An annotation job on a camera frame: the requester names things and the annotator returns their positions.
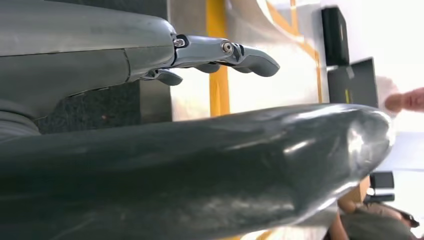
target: robotic hand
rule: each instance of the robotic hand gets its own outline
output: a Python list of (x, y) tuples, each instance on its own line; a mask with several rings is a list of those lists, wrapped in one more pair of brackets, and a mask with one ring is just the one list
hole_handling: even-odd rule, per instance
[(136, 80), (178, 85), (182, 78), (172, 68), (213, 73), (224, 65), (263, 77), (280, 68), (258, 49), (223, 38), (177, 35), (166, 20), (142, 14), (2, 1), (0, 22), (7, 23), (0, 25), (0, 111), (30, 119), (89, 90)]

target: black fabric surface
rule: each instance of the black fabric surface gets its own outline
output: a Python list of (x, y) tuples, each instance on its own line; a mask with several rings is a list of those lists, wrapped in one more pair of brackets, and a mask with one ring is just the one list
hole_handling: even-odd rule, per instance
[[(166, 0), (55, 0), (94, 7), (103, 7), (132, 13), (147, 14), (166, 19)], [(140, 84), (134, 82), (113, 86), (102, 91), (89, 91), (84, 95), (69, 97), (60, 102), (53, 113), (35, 121), (41, 133), (62, 133), (103, 129), (141, 124)], [(164, 96), (163, 109), (171, 112), (170, 89), (163, 85), (159, 90)], [(168, 122), (171, 114), (151, 119), (149, 122)]]

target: yellow stripe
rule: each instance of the yellow stripe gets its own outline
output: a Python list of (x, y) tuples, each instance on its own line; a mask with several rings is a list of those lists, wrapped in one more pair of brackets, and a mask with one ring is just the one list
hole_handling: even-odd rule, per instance
[(323, 103), (323, 89), (321, 82), (321, 64), (320, 53), (315, 51), (315, 64), (316, 64), (316, 87), (318, 89), (318, 103)]
[[(227, 37), (227, 17), (225, 0), (206, 0), (206, 30), (210, 37)], [(230, 93), (228, 68), (209, 75), (210, 115), (212, 117), (230, 113)]]
[(293, 30), (296, 32), (296, 35), (299, 34), (299, 26), (298, 26), (298, 12), (296, 9), (296, 0), (290, 0), (290, 12), (291, 12), (291, 26)]
[(349, 91), (347, 89), (344, 90), (344, 95), (346, 96), (346, 103), (350, 104)]
[(273, 230), (266, 231), (262, 233), (262, 235), (260, 235), (258, 238), (256, 238), (256, 240), (267, 240), (271, 236), (271, 234), (273, 234), (273, 232)]
[[(284, 31), (288, 32), (289, 34), (292, 34), (294, 36), (299, 36), (300, 33), (298, 31), (298, 15), (296, 12), (296, 1), (290, 0), (290, 6), (291, 6), (291, 21), (293, 23), (293, 26), (290, 26), (290, 24), (284, 19), (283, 16), (278, 12), (278, 10), (268, 1), (266, 2), (268, 6), (269, 13), (271, 14), (271, 18), (280, 28), (282, 28)], [(320, 63), (320, 54), (307, 42), (298, 42), (297, 45), (301, 49), (305, 51), (313, 60), (315, 60), (316, 64), (316, 85), (317, 85), (317, 91), (318, 91), (318, 102), (323, 102), (323, 91), (322, 91), (322, 82), (321, 82), (321, 63)]]

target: white wall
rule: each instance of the white wall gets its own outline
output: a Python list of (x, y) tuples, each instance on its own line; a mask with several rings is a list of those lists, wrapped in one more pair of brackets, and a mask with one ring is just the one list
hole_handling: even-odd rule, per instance
[[(347, 25), (351, 62), (374, 57), (375, 73), (397, 84), (401, 92), (424, 87), (424, 1), (322, 0), (338, 5)], [(403, 111), (399, 131), (424, 132), (424, 114)]]

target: computer screen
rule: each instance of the computer screen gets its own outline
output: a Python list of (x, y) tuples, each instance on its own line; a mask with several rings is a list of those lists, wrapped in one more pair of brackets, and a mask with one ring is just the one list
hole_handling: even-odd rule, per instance
[(368, 58), (327, 73), (330, 103), (347, 103), (378, 108), (374, 61)]

